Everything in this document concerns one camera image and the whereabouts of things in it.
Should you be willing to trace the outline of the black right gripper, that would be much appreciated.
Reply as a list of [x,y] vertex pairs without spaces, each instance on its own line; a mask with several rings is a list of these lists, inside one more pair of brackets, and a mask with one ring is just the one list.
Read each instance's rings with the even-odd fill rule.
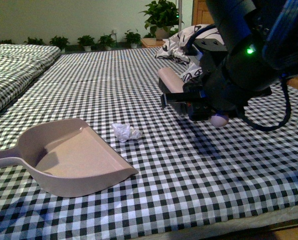
[[189,118],[194,121],[213,116],[238,118],[250,99],[271,95],[268,68],[251,44],[229,53],[214,38],[196,39],[186,53],[201,54],[202,74],[185,83],[185,92],[162,94],[163,108],[188,103]]

